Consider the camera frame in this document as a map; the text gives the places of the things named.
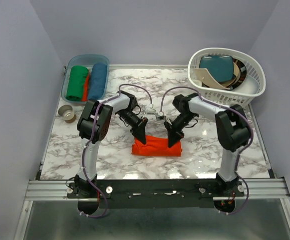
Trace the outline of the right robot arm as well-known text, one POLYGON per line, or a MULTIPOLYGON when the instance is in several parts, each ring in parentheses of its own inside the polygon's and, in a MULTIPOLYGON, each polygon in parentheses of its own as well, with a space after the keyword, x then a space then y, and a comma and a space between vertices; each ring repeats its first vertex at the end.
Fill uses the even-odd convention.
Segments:
POLYGON ((184 138, 183 129, 195 117, 203 116, 216 123, 218 142, 223 148, 221 166, 216 174, 215 191, 226 196, 233 190, 239 177, 237 174, 241 152, 253 139, 252 128, 239 104, 219 105, 201 97, 197 93, 174 97, 173 106, 179 115, 170 121, 165 118, 168 147, 173 147, 184 138))

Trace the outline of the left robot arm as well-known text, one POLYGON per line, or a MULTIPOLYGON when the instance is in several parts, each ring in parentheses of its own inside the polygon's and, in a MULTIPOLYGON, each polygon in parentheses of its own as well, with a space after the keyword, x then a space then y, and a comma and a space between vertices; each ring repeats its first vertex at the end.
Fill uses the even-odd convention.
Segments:
POLYGON ((103 101, 88 100, 77 124, 83 146, 81 170, 74 177, 75 187, 86 198, 96 192, 96 162, 101 141, 106 137, 112 115, 119 115, 131 127, 131 134, 142 144, 146 143, 146 117, 138 117, 133 110, 138 107, 137 98, 125 91, 103 101))

